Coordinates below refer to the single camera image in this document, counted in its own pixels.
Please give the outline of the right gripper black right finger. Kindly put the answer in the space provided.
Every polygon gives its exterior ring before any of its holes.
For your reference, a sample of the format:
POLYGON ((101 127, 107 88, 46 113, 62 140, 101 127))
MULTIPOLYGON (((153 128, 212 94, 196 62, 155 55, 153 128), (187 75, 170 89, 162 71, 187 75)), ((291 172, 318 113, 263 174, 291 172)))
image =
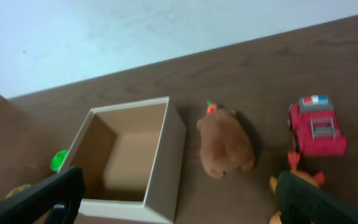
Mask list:
POLYGON ((275 223, 358 224, 358 211, 289 171, 275 183, 275 223))

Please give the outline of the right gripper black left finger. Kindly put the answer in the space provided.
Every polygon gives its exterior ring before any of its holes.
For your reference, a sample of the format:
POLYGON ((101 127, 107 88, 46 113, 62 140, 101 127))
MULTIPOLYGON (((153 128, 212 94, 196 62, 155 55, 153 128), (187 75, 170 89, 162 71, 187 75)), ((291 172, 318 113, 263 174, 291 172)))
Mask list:
POLYGON ((73 223, 85 193, 82 169, 71 167, 0 201, 0 223, 73 223))

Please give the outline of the yellow rubber duck toy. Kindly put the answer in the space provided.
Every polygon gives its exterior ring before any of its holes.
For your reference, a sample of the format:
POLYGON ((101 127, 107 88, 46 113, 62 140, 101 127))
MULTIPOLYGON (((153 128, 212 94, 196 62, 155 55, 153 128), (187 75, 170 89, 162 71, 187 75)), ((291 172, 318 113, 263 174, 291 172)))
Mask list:
MULTIPOLYGON (((325 182, 325 174, 323 171, 319 171, 315 173, 315 175, 311 175, 307 172, 298 169, 298 164, 301 159, 301 154, 296 151, 288 152, 288 163, 290 165, 290 172, 297 177, 307 181, 309 184, 314 185, 317 188, 320 188, 325 182)), ((271 219, 269 220, 269 224, 282 224, 280 219, 281 212, 276 212, 271 219)))

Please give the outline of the yellow ball with blue marks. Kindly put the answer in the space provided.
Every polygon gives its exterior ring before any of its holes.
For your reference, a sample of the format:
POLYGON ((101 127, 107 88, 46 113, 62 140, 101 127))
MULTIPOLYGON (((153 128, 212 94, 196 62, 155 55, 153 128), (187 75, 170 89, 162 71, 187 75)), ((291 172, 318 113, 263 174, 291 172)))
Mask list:
POLYGON ((8 192, 8 194, 6 195, 6 198, 12 197, 13 195, 23 192, 26 189, 30 188, 31 186, 32 186, 31 184, 22 184, 20 186, 17 186, 8 192))

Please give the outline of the green ridged toy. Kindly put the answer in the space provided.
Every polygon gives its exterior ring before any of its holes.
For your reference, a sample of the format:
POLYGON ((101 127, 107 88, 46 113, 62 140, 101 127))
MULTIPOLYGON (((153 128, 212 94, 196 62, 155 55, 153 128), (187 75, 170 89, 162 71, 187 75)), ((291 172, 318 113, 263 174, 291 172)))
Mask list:
POLYGON ((54 172, 58 172, 61 166, 63 165, 67 154, 68 154, 68 150, 61 150, 57 152, 51 160, 50 163, 51 170, 53 170, 54 172))

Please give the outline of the red toy fire truck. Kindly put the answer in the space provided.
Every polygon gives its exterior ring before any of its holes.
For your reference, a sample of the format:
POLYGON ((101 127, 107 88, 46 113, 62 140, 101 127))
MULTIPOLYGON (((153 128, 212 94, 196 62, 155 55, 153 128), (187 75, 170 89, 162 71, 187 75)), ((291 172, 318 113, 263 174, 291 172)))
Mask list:
POLYGON ((296 152, 309 157, 343 156, 347 140, 326 95, 303 96, 288 109, 288 127, 296 152))

